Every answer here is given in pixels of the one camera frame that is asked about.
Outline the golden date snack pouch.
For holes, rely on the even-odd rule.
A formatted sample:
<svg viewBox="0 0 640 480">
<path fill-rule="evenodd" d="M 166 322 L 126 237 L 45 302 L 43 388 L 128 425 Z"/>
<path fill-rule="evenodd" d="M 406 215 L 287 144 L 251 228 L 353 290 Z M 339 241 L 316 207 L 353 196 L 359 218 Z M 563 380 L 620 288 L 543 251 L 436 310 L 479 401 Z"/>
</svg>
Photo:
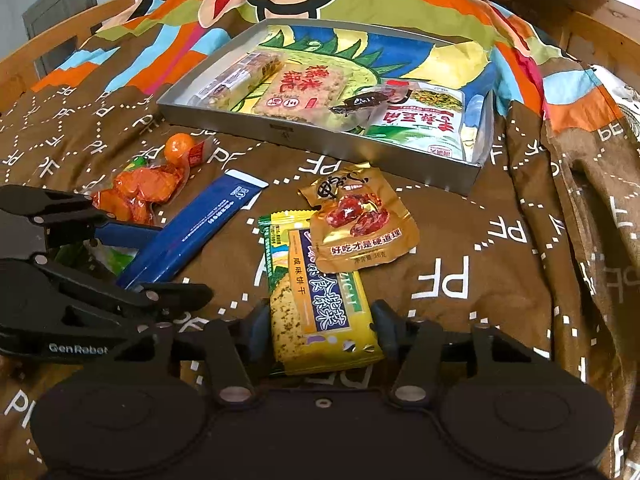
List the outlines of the golden date snack pouch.
<svg viewBox="0 0 640 480">
<path fill-rule="evenodd" d="M 416 220 L 378 168 L 345 164 L 299 193 L 314 210 L 311 245 L 323 273 L 391 263 L 420 242 Z"/>
</svg>

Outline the white green pickle packet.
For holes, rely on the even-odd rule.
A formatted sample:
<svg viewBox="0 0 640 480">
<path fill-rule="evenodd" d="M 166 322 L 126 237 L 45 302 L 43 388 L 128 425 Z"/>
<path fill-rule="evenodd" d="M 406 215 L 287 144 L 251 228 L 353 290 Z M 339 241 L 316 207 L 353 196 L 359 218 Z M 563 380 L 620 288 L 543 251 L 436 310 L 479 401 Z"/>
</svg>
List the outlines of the white green pickle packet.
<svg viewBox="0 0 640 480">
<path fill-rule="evenodd" d="M 371 114 L 364 135 L 422 153 L 465 160 L 460 136 L 465 95 L 437 84 L 410 80 L 390 84 L 392 96 Z"/>
</svg>

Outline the orange snack bag clear pack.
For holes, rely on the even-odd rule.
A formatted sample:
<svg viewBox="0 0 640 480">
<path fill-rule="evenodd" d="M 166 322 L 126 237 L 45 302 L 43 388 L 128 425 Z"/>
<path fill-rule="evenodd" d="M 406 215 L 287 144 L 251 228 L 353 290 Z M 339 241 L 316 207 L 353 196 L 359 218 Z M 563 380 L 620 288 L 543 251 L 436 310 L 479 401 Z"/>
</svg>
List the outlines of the orange snack bag clear pack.
<svg viewBox="0 0 640 480">
<path fill-rule="evenodd" d="M 92 190 L 93 205 L 111 212 L 117 220 L 157 226 L 162 207 L 178 197 L 189 178 L 213 154 L 214 139 L 192 138 L 195 145 L 179 166 L 166 162 L 165 144 L 131 159 L 109 184 L 100 184 Z"/>
</svg>

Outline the square rice cracker pack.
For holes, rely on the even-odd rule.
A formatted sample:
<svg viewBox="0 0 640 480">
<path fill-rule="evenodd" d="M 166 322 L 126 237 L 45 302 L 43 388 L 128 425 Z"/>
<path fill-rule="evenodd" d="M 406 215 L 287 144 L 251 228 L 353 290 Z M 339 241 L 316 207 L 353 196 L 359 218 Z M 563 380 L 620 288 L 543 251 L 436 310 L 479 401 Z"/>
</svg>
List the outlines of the square rice cracker pack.
<svg viewBox="0 0 640 480">
<path fill-rule="evenodd" d="M 308 122 L 332 105 L 346 86 L 341 67 L 286 63 L 252 108 L 254 115 Z"/>
</svg>

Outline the grey tray with colourful lining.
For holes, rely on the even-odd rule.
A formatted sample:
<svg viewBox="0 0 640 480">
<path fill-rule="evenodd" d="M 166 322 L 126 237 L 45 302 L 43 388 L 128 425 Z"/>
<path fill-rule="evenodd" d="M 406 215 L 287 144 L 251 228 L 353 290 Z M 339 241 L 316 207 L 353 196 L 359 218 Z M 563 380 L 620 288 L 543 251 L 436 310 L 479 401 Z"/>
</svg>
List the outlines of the grey tray with colourful lining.
<svg viewBox="0 0 640 480">
<path fill-rule="evenodd" d="M 209 55 L 160 110 L 176 125 L 366 162 L 465 195 L 489 156 L 495 78 L 473 41 L 274 18 Z"/>
</svg>

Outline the wooden bed frame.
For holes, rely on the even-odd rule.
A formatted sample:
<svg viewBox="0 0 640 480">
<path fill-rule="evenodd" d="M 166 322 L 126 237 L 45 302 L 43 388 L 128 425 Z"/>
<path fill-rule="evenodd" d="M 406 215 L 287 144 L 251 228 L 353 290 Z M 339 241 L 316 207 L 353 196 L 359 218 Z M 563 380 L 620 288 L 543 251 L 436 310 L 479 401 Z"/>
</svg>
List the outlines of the wooden bed frame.
<svg viewBox="0 0 640 480">
<path fill-rule="evenodd" d="M 550 32 L 566 46 L 570 22 L 583 20 L 580 34 L 608 56 L 605 66 L 639 68 L 639 11 L 615 0 L 496 0 Z M 102 23 L 134 8 L 134 0 L 111 0 L 82 11 L 27 41 L 1 60 L 1 109 L 7 110 L 22 94 L 40 81 L 35 60 L 60 44 L 75 47 L 86 41 Z"/>
</svg>

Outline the dark plum clear packet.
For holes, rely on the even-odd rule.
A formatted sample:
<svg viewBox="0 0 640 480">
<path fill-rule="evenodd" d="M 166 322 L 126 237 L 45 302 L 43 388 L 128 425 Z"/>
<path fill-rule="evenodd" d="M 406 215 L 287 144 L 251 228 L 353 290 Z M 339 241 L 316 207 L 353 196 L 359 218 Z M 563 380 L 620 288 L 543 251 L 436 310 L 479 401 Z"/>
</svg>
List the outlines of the dark plum clear packet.
<svg viewBox="0 0 640 480">
<path fill-rule="evenodd" d="M 364 129 L 370 120 L 390 105 L 408 100 L 419 86 L 406 80 L 386 80 L 365 88 L 329 107 L 328 126 L 338 131 Z"/>
</svg>

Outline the silver foil bag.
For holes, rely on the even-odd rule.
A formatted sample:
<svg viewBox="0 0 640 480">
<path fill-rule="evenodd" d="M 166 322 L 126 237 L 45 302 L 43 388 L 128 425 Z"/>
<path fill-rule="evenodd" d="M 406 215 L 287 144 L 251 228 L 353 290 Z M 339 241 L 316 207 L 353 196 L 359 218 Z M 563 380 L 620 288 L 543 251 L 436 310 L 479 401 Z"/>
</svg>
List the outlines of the silver foil bag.
<svg viewBox="0 0 640 480">
<path fill-rule="evenodd" d="M 636 138 L 640 139 L 639 92 L 603 66 L 593 65 L 592 69 L 618 107 L 622 110 Z"/>
</svg>

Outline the blue long sachet pack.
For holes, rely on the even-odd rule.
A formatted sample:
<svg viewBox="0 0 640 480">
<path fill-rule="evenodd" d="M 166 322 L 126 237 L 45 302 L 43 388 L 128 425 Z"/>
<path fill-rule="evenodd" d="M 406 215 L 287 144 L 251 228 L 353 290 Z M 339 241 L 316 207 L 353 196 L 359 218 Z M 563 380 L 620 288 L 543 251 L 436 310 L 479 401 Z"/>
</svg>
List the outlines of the blue long sachet pack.
<svg viewBox="0 0 640 480">
<path fill-rule="evenodd" d="M 268 183 L 230 169 L 188 203 L 140 249 L 116 283 L 124 289 L 171 281 Z"/>
</svg>

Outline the yellow green cracker pack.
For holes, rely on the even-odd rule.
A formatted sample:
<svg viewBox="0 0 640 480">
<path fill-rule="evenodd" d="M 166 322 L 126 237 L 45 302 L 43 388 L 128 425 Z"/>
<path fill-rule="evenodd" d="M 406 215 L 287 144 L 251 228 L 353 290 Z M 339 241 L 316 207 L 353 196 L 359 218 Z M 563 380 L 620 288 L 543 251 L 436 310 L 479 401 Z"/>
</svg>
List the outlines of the yellow green cracker pack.
<svg viewBox="0 0 640 480">
<path fill-rule="evenodd" d="M 274 358 L 288 376 L 341 372 L 383 359 L 358 272 L 324 273 L 310 210 L 258 220 L 264 239 Z"/>
</svg>

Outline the brown cartoon patterned bedspread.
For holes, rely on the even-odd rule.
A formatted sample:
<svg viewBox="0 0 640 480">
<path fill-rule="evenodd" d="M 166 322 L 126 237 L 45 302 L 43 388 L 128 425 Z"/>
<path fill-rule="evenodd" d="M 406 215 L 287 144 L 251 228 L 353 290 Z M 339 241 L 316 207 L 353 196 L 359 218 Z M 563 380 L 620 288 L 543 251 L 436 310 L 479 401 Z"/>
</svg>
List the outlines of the brown cartoon patterned bedspread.
<svg viewBox="0 0 640 480">
<path fill-rule="evenodd" d="M 285 46 L 332 54 L 358 76 L 462 86 L 495 67 L 488 164 L 468 197 L 393 178 L 416 250 L 361 277 L 372 299 L 450 330 L 498 326 L 596 387 L 614 436 L 613 479 L 639 474 L 639 142 L 603 81 L 562 44 L 600 24 L 596 0 L 148 0 L 43 80 L 1 95 L 1 179 L 91 193 L 174 133 L 163 92 L 262 18 L 323 18 L 454 40 L 412 60 L 363 35 Z"/>
</svg>

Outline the grey door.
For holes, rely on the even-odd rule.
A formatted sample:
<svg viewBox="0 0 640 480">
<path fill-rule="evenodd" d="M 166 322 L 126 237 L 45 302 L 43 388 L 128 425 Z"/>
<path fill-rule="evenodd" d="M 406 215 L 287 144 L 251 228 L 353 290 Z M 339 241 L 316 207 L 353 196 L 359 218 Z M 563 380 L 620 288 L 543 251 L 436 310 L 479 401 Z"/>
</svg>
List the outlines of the grey door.
<svg viewBox="0 0 640 480">
<path fill-rule="evenodd" d="M 23 22 L 28 39 L 34 39 L 43 32 L 74 15 L 96 5 L 96 0 L 37 0 L 23 13 Z M 35 68 L 40 77 L 46 76 L 65 62 L 76 49 L 77 38 L 70 38 L 35 60 Z"/>
</svg>

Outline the small orange mandarin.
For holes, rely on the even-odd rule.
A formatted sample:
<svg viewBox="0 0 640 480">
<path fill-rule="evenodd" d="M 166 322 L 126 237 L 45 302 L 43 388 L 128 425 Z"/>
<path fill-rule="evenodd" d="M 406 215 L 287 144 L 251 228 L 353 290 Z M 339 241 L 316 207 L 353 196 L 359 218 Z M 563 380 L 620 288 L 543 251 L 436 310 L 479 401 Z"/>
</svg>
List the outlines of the small orange mandarin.
<svg viewBox="0 0 640 480">
<path fill-rule="evenodd" d="M 189 133 L 173 134 L 165 143 L 164 157 L 166 162 L 175 166 L 183 164 L 194 145 L 194 139 Z"/>
</svg>

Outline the long peanut bar clear wrapper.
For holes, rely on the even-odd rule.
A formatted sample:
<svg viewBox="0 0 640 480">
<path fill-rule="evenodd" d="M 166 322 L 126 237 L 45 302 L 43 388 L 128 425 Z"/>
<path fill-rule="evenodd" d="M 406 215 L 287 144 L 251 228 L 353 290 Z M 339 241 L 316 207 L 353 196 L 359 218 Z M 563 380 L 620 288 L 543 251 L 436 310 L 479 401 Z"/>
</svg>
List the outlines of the long peanut bar clear wrapper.
<svg viewBox="0 0 640 480">
<path fill-rule="evenodd" d="M 248 52 L 195 92 L 188 104 L 213 110 L 232 110 L 282 66 L 280 54 L 265 50 Z"/>
</svg>

